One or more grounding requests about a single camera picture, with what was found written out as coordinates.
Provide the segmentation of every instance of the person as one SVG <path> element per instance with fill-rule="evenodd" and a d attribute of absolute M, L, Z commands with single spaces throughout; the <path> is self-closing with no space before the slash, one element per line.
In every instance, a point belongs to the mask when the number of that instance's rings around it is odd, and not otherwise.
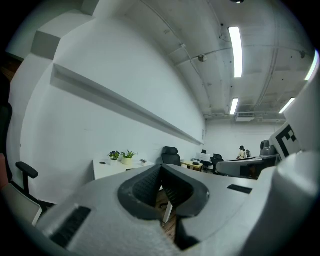
<path fill-rule="evenodd" d="M 247 158 L 251 158 L 251 157 L 252 157 L 252 154 L 251 154 L 251 152 L 250 152 L 248 149 L 246 150 L 245 153 L 246 153 L 246 157 L 247 157 Z"/>
<path fill-rule="evenodd" d="M 239 154 L 238 154 L 236 159 L 244 159 L 245 155 L 246 155 L 245 147 L 241 146 L 239 149 L 240 149 L 240 152 L 239 152 Z"/>

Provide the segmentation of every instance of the white desk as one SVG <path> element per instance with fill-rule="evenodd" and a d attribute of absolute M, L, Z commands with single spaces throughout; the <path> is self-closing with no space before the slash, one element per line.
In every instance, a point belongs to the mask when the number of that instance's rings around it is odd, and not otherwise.
<path fill-rule="evenodd" d="M 147 162 L 144 166 L 152 166 L 154 165 L 153 162 Z M 117 175 L 121 173 L 125 173 L 128 169 L 136 169 L 143 167 L 141 161 L 132 161 L 131 165 L 125 165 L 121 163 L 120 161 L 117 161 L 115 165 L 110 165 L 110 159 L 108 158 L 95 158 L 93 160 L 93 179 L 98 180 L 105 177 L 109 177 L 112 175 Z M 167 223 L 171 214 L 171 211 L 173 209 L 172 204 L 168 203 L 168 206 L 166 207 L 163 222 Z"/>

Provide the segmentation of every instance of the ceiling light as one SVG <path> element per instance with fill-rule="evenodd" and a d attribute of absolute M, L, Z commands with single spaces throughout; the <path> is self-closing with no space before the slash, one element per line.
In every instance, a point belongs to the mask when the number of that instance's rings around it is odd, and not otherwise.
<path fill-rule="evenodd" d="M 292 102 L 294 102 L 295 98 L 291 98 L 289 100 L 289 102 L 283 107 L 283 109 L 280 110 L 279 114 L 282 114 L 289 106 Z"/>
<path fill-rule="evenodd" d="M 315 54 L 314 54 L 312 65 L 310 67 L 309 73 L 306 75 L 304 80 L 308 81 L 310 79 L 310 77 L 312 76 L 312 74 L 314 73 L 314 71 L 316 69 L 318 60 L 319 60 L 319 53 L 317 52 L 317 50 L 315 50 Z"/>
<path fill-rule="evenodd" d="M 242 44 L 240 30 L 237 26 L 229 27 L 234 59 L 234 77 L 242 77 Z"/>
<path fill-rule="evenodd" d="M 231 106 L 231 110 L 230 110 L 230 115 L 234 115 L 238 106 L 238 102 L 239 99 L 238 98 L 234 98 L 232 100 L 232 106 Z"/>

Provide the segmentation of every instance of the air conditioner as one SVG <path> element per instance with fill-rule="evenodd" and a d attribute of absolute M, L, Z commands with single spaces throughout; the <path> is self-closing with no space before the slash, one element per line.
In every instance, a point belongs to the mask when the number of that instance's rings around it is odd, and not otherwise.
<path fill-rule="evenodd" d="M 236 122 L 250 122 L 255 119 L 255 113 L 238 113 L 236 114 Z"/>

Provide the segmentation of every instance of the ceiling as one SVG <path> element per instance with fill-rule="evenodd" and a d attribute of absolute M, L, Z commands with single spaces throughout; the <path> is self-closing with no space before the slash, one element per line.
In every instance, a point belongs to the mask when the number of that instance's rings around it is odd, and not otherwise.
<path fill-rule="evenodd" d="M 284 118 L 278 112 L 306 84 L 314 59 L 304 29 L 277 0 L 136 0 L 126 17 L 172 61 L 207 120 L 228 117 L 233 98 L 236 113 Z M 228 27 L 240 30 L 240 78 Z"/>

